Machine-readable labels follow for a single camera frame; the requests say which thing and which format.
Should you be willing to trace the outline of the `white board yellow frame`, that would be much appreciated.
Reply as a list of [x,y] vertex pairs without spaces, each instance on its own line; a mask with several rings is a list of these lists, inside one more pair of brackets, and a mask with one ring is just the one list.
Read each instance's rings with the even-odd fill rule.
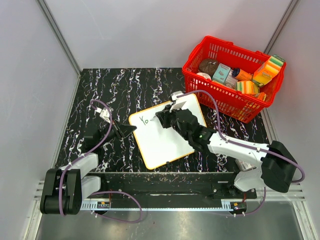
[[163,128],[158,118],[151,121],[157,112],[172,104],[172,101],[166,101],[129,116],[130,125],[137,127],[133,134],[145,166],[149,170],[195,152],[188,141],[172,127]]

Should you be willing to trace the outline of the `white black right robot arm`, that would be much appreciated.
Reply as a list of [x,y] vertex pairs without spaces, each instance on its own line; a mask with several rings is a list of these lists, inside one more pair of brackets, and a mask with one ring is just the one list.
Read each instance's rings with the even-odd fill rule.
[[233,182],[227,186],[228,194],[239,198],[245,192],[268,187],[279,193],[287,193],[293,182],[297,161],[283,143],[252,143],[224,136],[205,127],[188,109],[170,110],[165,107],[156,112],[162,128],[175,130],[194,150],[204,153],[225,155],[253,166],[253,169],[239,171]]

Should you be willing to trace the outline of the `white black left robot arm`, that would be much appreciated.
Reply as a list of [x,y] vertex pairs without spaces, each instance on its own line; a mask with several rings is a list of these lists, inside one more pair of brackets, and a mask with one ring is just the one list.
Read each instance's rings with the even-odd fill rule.
[[106,127],[92,124],[85,128],[82,153],[76,163],[68,163],[61,168],[51,168],[46,172],[40,212],[45,215],[76,215],[82,201],[94,194],[98,198],[107,195],[108,185],[100,177],[88,173],[99,165],[102,146],[114,139],[124,139],[137,129],[134,125],[114,120]]

